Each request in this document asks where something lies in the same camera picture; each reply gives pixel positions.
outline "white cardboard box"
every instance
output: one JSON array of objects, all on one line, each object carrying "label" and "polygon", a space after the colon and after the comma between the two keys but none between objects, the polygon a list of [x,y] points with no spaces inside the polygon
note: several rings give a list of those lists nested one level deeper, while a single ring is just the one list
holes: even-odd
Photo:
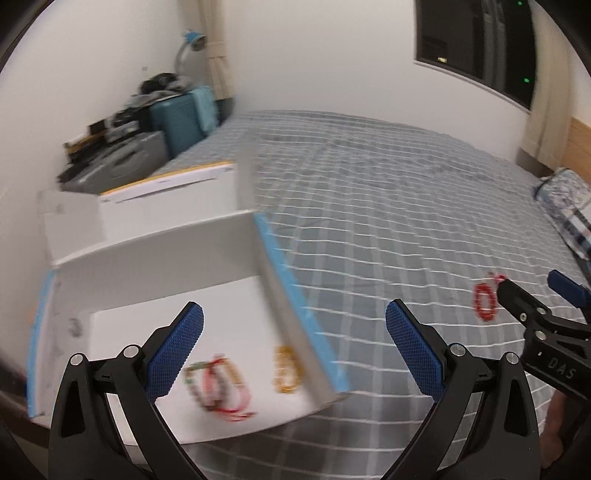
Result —
[{"label": "white cardboard box", "polygon": [[102,195],[47,190],[38,201],[52,264],[199,220],[255,208],[252,156],[141,180]]},{"label": "white cardboard box", "polygon": [[[75,210],[72,203],[71,218]],[[267,429],[344,398],[347,378],[284,264],[265,217],[250,209],[233,210],[214,218],[202,212],[192,222],[187,215],[180,225],[136,228],[119,238],[107,234],[102,242],[92,237],[101,228],[91,229],[81,242],[86,247],[78,250],[74,243],[62,251],[59,243],[53,245],[57,260],[31,339],[28,401],[34,422],[50,425],[61,376],[73,354],[83,352],[94,360],[115,356],[131,343],[142,345],[187,301],[202,306],[204,330],[185,366],[227,356],[250,389],[248,411],[255,415],[228,421],[205,411],[181,373],[169,395],[156,401],[180,443]],[[82,214],[80,218],[89,221]],[[100,212],[93,218],[102,221]],[[274,387],[275,349],[283,345],[293,349],[305,372],[292,394],[277,393]],[[116,398],[110,402],[124,442],[136,445],[121,406]]]}]

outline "grid-patterned bedsheet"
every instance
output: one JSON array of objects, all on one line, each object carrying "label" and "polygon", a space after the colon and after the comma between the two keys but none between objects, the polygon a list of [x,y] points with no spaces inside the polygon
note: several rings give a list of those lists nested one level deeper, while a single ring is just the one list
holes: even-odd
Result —
[{"label": "grid-patterned bedsheet", "polygon": [[[485,323],[473,289],[505,274],[556,314],[576,310],[545,286],[557,268],[580,283],[569,250],[516,165],[419,128],[314,112],[239,115],[159,173],[258,148],[258,188],[309,307],[346,368],[353,394],[276,429],[187,446],[211,478],[379,478],[431,406],[385,329],[402,298],[448,342],[499,358],[521,352],[504,310]],[[552,389],[529,377],[538,419]],[[477,406],[450,449],[457,456]]]}]

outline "pillow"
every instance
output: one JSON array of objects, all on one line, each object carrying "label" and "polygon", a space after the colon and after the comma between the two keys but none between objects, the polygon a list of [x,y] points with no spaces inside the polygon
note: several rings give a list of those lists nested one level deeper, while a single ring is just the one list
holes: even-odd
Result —
[{"label": "pillow", "polygon": [[591,189],[575,172],[560,168],[535,188],[534,198],[570,249],[591,259]]}]

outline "beige curtain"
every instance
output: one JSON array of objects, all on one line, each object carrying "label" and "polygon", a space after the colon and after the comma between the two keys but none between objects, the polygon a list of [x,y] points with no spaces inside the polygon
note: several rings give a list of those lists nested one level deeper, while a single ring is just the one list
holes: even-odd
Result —
[{"label": "beige curtain", "polygon": [[554,170],[566,150],[572,113],[569,41],[542,7],[531,2],[531,10],[537,71],[521,148]]},{"label": "beige curtain", "polygon": [[222,0],[196,0],[201,32],[207,37],[207,73],[216,100],[235,95],[232,74],[226,56]]}]

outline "gray suitcase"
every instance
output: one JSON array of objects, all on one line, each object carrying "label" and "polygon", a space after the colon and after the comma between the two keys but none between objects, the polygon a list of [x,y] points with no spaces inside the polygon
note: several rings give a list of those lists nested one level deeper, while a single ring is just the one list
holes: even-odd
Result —
[{"label": "gray suitcase", "polygon": [[162,132],[140,133],[92,160],[75,178],[61,184],[67,192],[99,194],[142,180],[169,160]]}]

